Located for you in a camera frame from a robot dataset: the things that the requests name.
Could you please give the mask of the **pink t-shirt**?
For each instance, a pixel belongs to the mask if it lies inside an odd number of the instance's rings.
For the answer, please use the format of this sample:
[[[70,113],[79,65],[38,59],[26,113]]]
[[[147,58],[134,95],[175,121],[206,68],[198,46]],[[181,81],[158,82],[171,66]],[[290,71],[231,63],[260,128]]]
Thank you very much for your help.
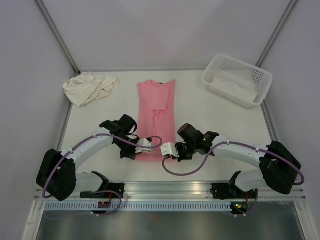
[[[167,83],[147,80],[137,85],[137,135],[140,138],[158,136],[164,144],[176,142],[175,86],[174,79]]]

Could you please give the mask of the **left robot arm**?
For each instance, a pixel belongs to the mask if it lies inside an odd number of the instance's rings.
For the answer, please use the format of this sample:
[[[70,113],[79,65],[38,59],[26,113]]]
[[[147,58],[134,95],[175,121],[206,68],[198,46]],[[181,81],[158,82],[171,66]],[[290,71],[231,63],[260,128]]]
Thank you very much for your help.
[[[75,146],[62,151],[48,150],[36,177],[36,184],[43,189],[43,198],[64,201],[74,192],[92,192],[98,198],[106,197],[109,180],[97,171],[79,173],[78,169],[96,153],[112,145],[120,149],[120,158],[134,160],[140,139],[131,136],[137,128],[136,121],[124,114],[119,120],[104,121],[92,135]]]

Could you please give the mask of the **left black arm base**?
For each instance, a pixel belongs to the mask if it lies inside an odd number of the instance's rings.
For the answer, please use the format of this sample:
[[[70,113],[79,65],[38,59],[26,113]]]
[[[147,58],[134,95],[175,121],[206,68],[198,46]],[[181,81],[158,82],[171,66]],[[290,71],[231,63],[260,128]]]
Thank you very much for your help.
[[[97,171],[92,171],[84,178],[80,191],[81,199],[122,199],[125,193],[123,182],[110,182],[107,177]]]

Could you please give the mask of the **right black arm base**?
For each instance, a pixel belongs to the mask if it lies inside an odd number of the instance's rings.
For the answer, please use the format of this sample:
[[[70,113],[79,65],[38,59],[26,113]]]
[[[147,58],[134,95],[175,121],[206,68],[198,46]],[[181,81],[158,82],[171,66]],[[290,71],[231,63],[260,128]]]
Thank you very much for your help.
[[[228,183],[212,183],[209,192],[214,199],[218,200],[234,200],[234,199],[255,199],[257,197],[257,190],[252,189],[250,191],[242,191],[236,185],[236,179],[241,171],[237,171],[229,180]]]

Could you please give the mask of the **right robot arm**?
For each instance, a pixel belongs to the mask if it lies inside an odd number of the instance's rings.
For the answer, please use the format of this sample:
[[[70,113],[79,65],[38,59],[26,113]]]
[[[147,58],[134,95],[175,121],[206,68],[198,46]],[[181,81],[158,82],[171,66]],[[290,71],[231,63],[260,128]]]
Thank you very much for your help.
[[[202,133],[191,124],[184,124],[178,131],[182,142],[176,143],[178,161],[192,160],[199,153],[209,156],[226,157],[254,166],[251,171],[237,171],[228,183],[228,192],[235,198],[254,189],[270,188],[288,195],[293,186],[302,185],[302,165],[280,142],[256,145],[229,139],[217,132]]]

